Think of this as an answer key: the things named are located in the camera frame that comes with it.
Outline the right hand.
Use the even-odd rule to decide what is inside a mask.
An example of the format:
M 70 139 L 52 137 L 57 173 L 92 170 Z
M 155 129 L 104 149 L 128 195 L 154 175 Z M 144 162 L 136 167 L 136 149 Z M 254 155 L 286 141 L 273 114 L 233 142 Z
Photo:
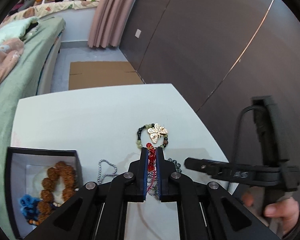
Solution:
M 242 195 L 241 201 L 260 221 L 266 222 L 266 220 L 255 211 L 254 198 L 249 191 L 246 191 Z M 263 215 L 266 218 L 278 218 L 281 221 L 283 231 L 282 239 L 293 239 L 297 235 L 300 226 L 300 209 L 299 203 L 293 197 L 267 205 Z

